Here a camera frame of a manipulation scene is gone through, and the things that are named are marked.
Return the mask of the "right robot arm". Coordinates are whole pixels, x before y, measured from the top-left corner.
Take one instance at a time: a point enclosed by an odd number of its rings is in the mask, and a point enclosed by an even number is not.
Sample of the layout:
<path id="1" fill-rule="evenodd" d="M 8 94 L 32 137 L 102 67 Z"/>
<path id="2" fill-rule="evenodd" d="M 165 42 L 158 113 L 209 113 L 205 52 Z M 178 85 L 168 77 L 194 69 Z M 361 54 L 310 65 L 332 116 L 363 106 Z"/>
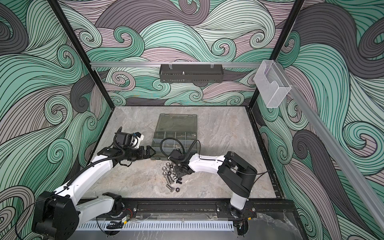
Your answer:
<path id="1" fill-rule="evenodd" d="M 173 150 L 168 157 L 175 167 L 177 176 L 192 173 L 210 173 L 218 175 L 231 189 L 230 211 L 235 218 L 242 218 L 258 172 L 250 163 L 235 152 L 221 156 L 204 156 L 198 153 L 182 154 Z"/>

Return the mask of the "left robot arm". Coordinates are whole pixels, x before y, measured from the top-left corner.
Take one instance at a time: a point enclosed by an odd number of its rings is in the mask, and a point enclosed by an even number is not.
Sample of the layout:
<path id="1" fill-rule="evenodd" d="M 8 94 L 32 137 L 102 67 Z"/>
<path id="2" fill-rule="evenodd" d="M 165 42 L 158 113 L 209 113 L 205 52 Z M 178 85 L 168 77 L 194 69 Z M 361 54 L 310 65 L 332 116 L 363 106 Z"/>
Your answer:
<path id="1" fill-rule="evenodd" d="M 122 149 L 105 147 L 97 156 L 68 182 L 53 192 L 43 192 L 37 198 L 32 231 L 54 240 L 67 240 L 79 225 L 108 214 L 120 217 L 124 212 L 122 197 L 104 193 L 101 197 L 80 204 L 83 195 L 104 174 L 122 161 L 149 159 L 156 154 L 151 146 Z"/>

